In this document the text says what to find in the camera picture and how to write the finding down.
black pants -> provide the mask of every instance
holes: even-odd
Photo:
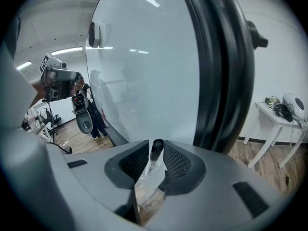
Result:
[[[105,131],[105,123],[104,120],[101,116],[101,114],[95,110],[95,112],[93,111],[93,109],[91,108],[91,110],[89,110],[91,119],[92,119],[92,124],[93,124],[93,129],[91,132],[91,135],[93,138],[99,137],[100,133],[99,131],[103,134],[103,136],[106,136],[107,133]]]

wooden floor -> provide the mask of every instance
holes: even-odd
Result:
[[[86,135],[81,133],[75,120],[59,128],[58,135],[55,136],[55,141],[58,145],[69,141],[67,146],[72,147],[73,153],[94,152],[113,147],[108,136],[103,137],[101,135],[95,141],[90,134]],[[260,143],[248,142],[244,145],[242,141],[237,141],[228,156],[234,158],[239,163],[248,165],[249,161],[256,156],[262,146],[263,144]],[[252,170],[275,187],[282,195],[296,190],[301,184],[306,172],[303,158],[306,152],[304,147],[299,148],[283,168],[278,167],[278,164],[287,156],[290,150],[291,148],[289,146],[275,145],[273,148],[268,149],[252,168]],[[140,182],[137,182],[135,193],[137,204],[141,208],[141,224],[144,225],[162,206],[164,192],[158,188],[145,188]]]

ceiling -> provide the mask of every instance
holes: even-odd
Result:
[[[46,52],[85,46],[89,25],[99,0],[27,0],[20,10],[21,30],[15,54],[16,66],[27,79],[38,74]],[[83,52],[57,55],[71,58]]]

black slot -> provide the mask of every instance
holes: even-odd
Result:
[[[247,182],[238,182],[233,184],[233,188],[241,200],[246,205],[247,209],[256,218],[268,209],[268,204],[256,193]]]
[[[78,161],[67,163],[67,166],[69,168],[74,168],[74,167],[78,167],[78,166],[81,166],[81,165],[84,165],[84,164],[87,164],[87,162],[85,160],[78,160]]]

chair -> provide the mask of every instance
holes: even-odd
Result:
[[[61,117],[58,117],[58,115],[55,115],[52,118],[49,110],[47,108],[44,108],[44,109],[46,110],[47,121],[51,122],[51,127],[52,127],[52,119],[53,119],[53,127],[52,127],[52,130],[51,130],[51,133],[58,134],[57,131],[58,131],[58,126],[59,126],[60,121],[61,121]]]

